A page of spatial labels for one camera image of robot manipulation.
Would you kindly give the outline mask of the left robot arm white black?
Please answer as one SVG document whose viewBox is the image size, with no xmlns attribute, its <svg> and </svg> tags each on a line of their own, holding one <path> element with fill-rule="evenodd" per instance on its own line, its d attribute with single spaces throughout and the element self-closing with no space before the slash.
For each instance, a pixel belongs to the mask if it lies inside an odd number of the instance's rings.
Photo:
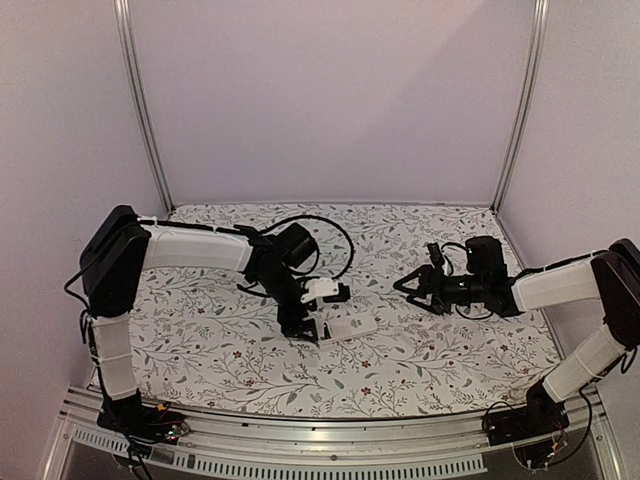
<svg viewBox="0 0 640 480">
<path fill-rule="evenodd" d="M 304 226 L 306 215 L 265 228 L 230 228 L 159 220 L 115 207 L 79 257 L 79 270 L 63 286 L 82 306 L 79 329 L 98 374 L 106 415 L 128 434 L 141 433 L 148 418 L 164 415 L 143 404 L 133 373 L 130 314 L 144 275 L 155 270 L 233 273 L 259 287 L 276 304 L 281 333 L 317 342 L 309 315 L 320 303 L 344 303 L 350 288 L 341 269 L 318 276 L 304 264 L 320 246 Z"/>
</svg>

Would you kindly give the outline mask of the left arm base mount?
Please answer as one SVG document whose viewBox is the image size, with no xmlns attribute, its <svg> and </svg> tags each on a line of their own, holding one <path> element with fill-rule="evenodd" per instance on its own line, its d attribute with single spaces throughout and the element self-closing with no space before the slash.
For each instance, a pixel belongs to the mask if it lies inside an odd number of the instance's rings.
<svg viewBox="0 0 640 480">
<path fill-rule="evenodd" d="M 149 444 L 176 444 L 180 438 L 190 433 L 185 416 L 173 411 L 168 402 L 153 407 L 122 405 L 118 411 L 115 411 L 115 407 L 109 410 L 107 405 L 104 405 L 97 425 Z"/>
</svg>

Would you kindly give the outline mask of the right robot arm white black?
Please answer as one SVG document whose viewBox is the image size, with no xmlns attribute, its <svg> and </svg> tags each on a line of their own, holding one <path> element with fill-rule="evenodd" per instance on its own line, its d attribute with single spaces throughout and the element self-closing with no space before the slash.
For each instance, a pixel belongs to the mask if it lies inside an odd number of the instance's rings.
<svg viewBox="0 0 640 480">
<path fill-rule="evenodd" d="M 473 237 L 464 246 L 467 272 L 446 275 L 440 245 L 428 246 L 430 262 L 393 287 L 409 303 L 434 315 L 479 304 L 502 318 L 582 300 L 600 301 L 603 324 L 549 374 L 532 386 L 517 427 L 537 436 L 552 424 L 564 401 L 639 348 L 639 249 L 623 238 L 584 254 L 516 276 L 507 272 L 501 242 Z"/>
</svg>

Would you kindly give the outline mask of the white remote control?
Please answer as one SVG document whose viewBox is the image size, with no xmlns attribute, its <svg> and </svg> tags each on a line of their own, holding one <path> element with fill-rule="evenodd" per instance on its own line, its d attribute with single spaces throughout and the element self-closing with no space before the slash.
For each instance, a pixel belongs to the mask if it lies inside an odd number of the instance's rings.
<svg viewBox="0 0 640 480">
<path fill-rule="evenodd" d="M 349 316 L 324 321 L 329 323 L 331 341 L 328 344 L 319 345 L 320 347 L 371 335 L 378 330 L 375 319 L 370 317 Z"/>
</svg>

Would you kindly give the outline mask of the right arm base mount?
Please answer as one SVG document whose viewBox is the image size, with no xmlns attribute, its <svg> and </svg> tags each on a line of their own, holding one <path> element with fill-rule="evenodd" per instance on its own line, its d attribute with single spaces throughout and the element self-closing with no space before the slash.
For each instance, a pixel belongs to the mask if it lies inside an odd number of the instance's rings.
<svg viewBox="0 0 640 480">
<path fill-rule="evenodd" d="M 551 434 L 569 425 L 569 418 L 562 410 L 550 417 L 537 417 L 530 415 L 526 407 L 487 412 L 482 420 L 482 429 L 491 446 Z"/>
</svg>

